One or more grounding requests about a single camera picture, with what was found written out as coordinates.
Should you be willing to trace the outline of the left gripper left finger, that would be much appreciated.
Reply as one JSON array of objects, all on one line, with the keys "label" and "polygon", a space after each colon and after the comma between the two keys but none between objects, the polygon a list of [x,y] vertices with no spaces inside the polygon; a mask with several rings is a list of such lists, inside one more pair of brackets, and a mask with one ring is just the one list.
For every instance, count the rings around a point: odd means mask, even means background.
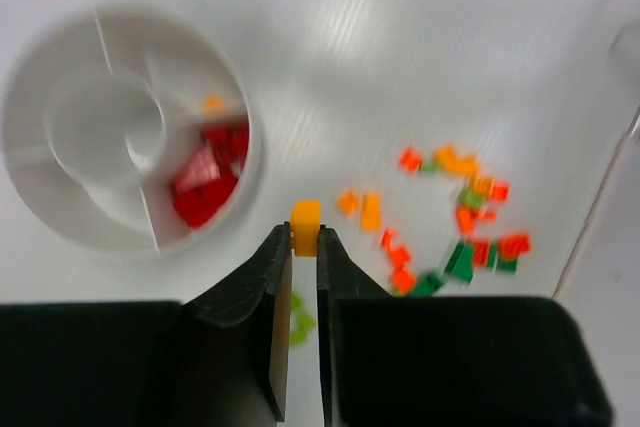
[{"label": "left gripper left finger", "polygon": [[273,426],[286,412],[291,232],[193,300],[6,304],[5,426]]}]

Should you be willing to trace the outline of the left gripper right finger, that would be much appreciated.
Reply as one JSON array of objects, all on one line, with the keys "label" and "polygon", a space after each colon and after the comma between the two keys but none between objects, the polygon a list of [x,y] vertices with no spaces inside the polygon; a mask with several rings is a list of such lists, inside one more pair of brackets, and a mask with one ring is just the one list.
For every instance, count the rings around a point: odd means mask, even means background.
[{"label": "left gripper right finger", "polygon": [[320,384],[328,426],[609,426],[580,328],[528,296],[395,297],[322,228]]}]

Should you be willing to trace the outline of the yellow brick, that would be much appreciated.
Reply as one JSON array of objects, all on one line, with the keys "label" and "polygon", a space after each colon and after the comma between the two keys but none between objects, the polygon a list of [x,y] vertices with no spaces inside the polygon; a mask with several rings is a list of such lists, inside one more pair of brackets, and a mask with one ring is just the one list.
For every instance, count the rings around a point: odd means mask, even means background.
[{"label": "yellow brick", "polygon": [[321,202],[300,200],[291,212],[292,247],[297,257],[317,255],[317,237],[321,226]]},{"label": "yellow brick", "polygon": [[201,105],[201,113],[206,117],[218,116],[225,113],[227,110],[227,100],[219,96],[207,96]]}]

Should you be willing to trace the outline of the dark green long lego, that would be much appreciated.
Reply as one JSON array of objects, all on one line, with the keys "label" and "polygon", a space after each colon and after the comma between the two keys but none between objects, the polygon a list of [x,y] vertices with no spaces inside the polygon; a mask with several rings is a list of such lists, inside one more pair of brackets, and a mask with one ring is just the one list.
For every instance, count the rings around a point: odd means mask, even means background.
[{"label": "dark green long lego", "polygon": [[470,284],[473,279],[473,249],[465,242],[458,242],[444,268],[448,278]]}]

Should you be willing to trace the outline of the yellow brick in container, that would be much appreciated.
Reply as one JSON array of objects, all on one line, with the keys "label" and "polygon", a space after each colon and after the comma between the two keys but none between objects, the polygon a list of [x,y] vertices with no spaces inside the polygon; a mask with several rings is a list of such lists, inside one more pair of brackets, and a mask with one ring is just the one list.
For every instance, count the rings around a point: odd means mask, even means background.
[{"label": "yellow brick in container", "polygon": [[218,116],[225,113],[227,110],[227,100],[219,96],[207,96],[201,105],[201,113],[206,117]]}]

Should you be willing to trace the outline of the white divided round container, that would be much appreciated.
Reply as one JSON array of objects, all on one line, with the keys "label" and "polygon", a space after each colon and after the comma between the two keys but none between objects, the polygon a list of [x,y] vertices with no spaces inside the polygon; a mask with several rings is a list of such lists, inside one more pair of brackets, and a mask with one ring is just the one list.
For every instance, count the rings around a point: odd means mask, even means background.
[{"label": "white divided round container", "polygon": [[[207,96],[228,110],[206,117]],[[173,180],[235,130],[216,160],[235,188],[186,224]],[[184,20],[140,6],[72,13],[37,31],[1,103],[1,155],[18,195],[49,229],[88,250],[159,258],[236,220],[259,178],[260,120],[226,56]]]}]

